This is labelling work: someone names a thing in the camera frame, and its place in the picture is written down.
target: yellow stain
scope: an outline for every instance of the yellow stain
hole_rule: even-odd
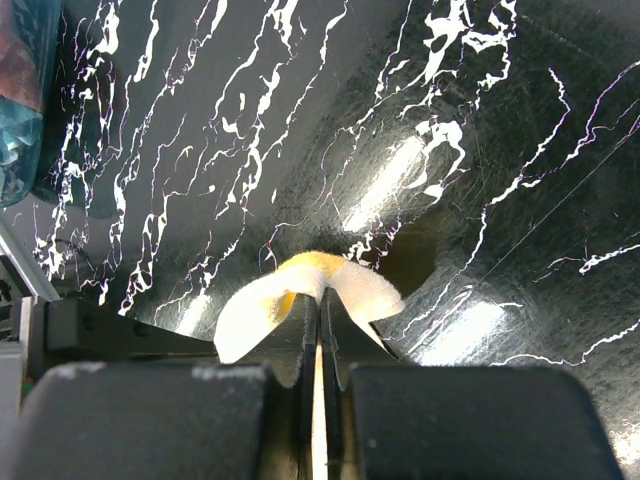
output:
[[[324,274],[331,278],[339,269],[344,265],[347,260],[337,255],[331,255],[329,253],[322,252],[304,252],[294,255],[289,260],[280,265],[278,270],[286,270],[290,267],[297,267],[299,265],[311,265],[321,269]],[[277,318],[283,320],[289,315],[293,302],[296,299],[295,293],[287,293],[280,304],[278,309]]]

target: transparent blue plastic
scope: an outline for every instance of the transparent blue plastic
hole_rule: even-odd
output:
[[[61,2],[0,0],[0,207],[31,190],[56,54]]]

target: black marble surface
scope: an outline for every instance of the black marble surface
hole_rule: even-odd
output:
[[[379,266],[424,365],[558,365],[640,479],[640,3],[65,0],[40,180],[57,288],[212,338],[309,248]]]

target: white and yellow towel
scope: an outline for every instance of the white and yellow towel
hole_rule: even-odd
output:
[[[287,317],[296,294],[320,304],[327,287],[336,290],[349,316],[380,345],[369,323],[404,309],[398,291],[372,270],[336,255],[300,253],[229,299],[213,337],[220,361],[232,363],[249,353]]]

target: marble pattern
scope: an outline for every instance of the marble pattern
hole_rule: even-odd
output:
[[[423,365],[555,365],[640,479],[640,6],[65,0],[39,181],[52,282],[212,338],[318,248],[387,272]]]

